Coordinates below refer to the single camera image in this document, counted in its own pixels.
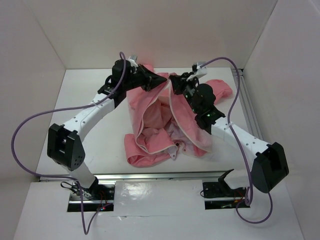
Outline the pink zip-up jacket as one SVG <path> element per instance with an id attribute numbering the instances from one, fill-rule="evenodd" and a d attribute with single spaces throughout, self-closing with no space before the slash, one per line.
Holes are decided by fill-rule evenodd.
<path id="1" fill-rule="evenodd" d="M 213 149 L 211 136 L 198 127 L 184 96 L 174 94 L 170 73 L 159 75 L 166 82 L 155 89 L 127 92 L 133 132 L 125 135 L 124 149 L 127 162 L 137 168 L 175 160 L 178 153 L 200 158 Z"/>

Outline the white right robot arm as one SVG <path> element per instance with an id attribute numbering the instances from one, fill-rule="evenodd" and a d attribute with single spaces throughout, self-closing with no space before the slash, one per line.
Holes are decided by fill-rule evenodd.
<path id="1" fill-rule="evenodd" d="M 284 148 L 281 144 L 267 143 L 228 121 L 219 111 L 214 101 L 213 88 L 200 83 L 190 73 L 169 77 L 173 92 L 183 95 L 195 113 L 198 127 L 211 136 L 220 138 L 234 148 L 240 149 L 247 160 L 246 170 L 229 170 L 218 184 L 223 196 L 230 196 L 235 189 L 254 186 L 262 193 L 269 193 L 288 174 L 289 167 Z"/>

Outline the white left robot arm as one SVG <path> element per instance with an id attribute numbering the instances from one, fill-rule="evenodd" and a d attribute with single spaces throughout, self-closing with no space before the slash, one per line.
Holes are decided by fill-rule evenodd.
<path id="1" fill-rule="evenodd" d="M 85 164 L 83 141 L 87 134 L 126 98 L 127 91 L 141 88 L 145 92 L 157 88 L 167 79 L 134 60 L 119 59 L 114 63 L 104 85 L 97 91 L 90 104 L 72 119 L 48 130 L 47 156 L 65 168 L 78 181 L 81 194 L 88 200 L 103 190 L 99 181 Z"/>

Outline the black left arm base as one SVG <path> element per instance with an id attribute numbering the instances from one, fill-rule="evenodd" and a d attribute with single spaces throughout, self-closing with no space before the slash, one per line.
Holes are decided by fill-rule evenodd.
<path id="1" fill-rule="evenodd" d="M 75 182 L 62 181 L 60 186 L 68 190 L 69 199 L 67 212 L 81 212 L 81 193 Z M 88 189 L 82 190 L 84 212 L 113 212 L 115 197 L 115 183 L 101 184 L 96 193 L 90 193 Z"/>

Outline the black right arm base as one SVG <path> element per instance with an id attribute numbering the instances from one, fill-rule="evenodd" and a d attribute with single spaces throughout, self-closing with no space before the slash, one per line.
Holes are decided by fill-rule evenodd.
<path id="1" fill-rule="evenodd" d="M 245 204 L 245 187 L 231 189 L 225 182 L 226 176 L 232 172 L 233 169 L 222 174 L 217 181 L 205 181 L 202 183 L 202 191 L 199 193 L 204 199 L 205 210 L 222 210 L 249 208 Z"/>

